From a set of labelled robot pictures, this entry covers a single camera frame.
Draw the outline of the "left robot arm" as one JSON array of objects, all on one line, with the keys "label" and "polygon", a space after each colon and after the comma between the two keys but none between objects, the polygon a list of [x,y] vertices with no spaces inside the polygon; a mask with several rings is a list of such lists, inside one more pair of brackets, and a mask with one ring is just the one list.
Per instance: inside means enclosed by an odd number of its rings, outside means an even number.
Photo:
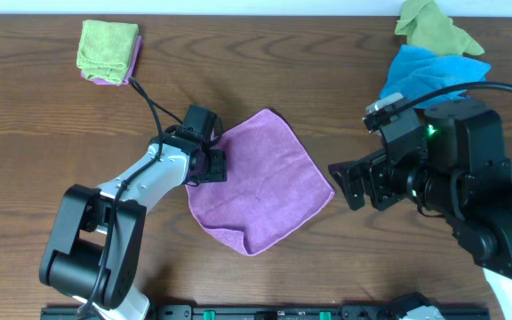
[{"label": "left robot arm", "polygon": [[192,105],[114,179],[64,193],[39,280],[81,302],[71,318],[155,318],[155,307],[133,283],[146,216],[178,186],[226,181],[226,155],[215,147],[221,127],[216,114]]}]

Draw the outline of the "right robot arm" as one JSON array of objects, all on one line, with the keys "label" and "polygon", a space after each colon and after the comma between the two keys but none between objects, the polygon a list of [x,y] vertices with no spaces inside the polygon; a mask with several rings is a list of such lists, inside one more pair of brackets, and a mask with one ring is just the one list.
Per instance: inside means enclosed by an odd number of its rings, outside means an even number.
[{"label": "right robot arm", "polygon": [[350,209],[409,199],[445,220],[512,319],[512,163],[499,114],[479,100],[416,109],[400,99],[370,106],[364,121],[382,148],[328,167]]}]

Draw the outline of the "purple microfiber cloth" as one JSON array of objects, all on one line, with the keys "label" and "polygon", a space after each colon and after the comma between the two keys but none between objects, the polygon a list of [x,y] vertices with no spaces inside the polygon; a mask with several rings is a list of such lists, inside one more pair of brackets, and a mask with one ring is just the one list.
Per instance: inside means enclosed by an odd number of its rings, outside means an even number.
[{"label": "purple microfiber cloth", "polygon": [[255,256],[312,219],[335,191],[288,123],[270,109],[224,133],[227,179],[189,187],[189,209],[213,238]]}]

